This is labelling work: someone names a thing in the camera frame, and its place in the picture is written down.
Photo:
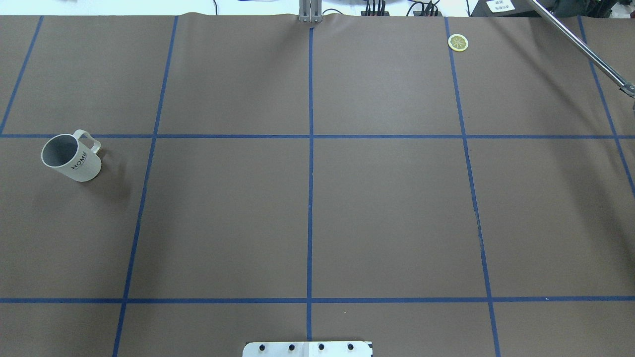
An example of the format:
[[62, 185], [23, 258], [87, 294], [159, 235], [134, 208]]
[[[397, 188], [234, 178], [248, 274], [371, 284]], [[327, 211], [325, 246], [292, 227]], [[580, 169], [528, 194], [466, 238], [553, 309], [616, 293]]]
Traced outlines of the white mug grey inside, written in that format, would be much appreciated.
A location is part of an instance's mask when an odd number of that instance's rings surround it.
[[41, 150], [41, 161], [64, 176], [79, 182], [93, 180], [102, 169], [98, 157], [101, 142], [88, 131], [77, 129], [73, 134], [50, 138]]

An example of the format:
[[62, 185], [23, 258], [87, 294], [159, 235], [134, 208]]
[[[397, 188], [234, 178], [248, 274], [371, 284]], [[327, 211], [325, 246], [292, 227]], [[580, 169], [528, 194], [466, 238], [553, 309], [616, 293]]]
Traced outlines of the metal reacher grabber tool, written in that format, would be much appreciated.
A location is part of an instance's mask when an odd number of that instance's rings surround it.
[[623, 75], [619, 74], [612, 66], [608, 65], [598, 54], [596, 54], [588, 45], [565, 26], [557, 17], [555, 17], [546, 7], [537, 0], [527, 0], [527, 3], [547, 22], [551, 23], [556, 29], [563, 33], [578, 50], [584, 54], [601, 72], [609, 77], [615, 83], [619, 90], [631, 97], [635, 98], [635, 86], [626, 80]]

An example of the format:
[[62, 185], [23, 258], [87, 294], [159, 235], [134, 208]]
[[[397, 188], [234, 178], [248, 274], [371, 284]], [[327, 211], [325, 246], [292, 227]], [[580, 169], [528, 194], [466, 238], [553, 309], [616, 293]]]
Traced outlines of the aluminium frame post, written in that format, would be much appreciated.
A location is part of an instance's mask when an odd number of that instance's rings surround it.
[[322, 22], [322, 0], [299, 0], [299, 22]]

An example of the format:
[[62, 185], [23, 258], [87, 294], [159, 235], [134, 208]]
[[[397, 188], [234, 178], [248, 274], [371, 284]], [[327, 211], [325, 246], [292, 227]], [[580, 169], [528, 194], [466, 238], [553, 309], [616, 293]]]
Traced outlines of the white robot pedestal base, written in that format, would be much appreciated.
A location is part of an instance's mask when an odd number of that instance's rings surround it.
[[372, 357], [367, 341], [254, 342], [243, 348], [243, 357]]

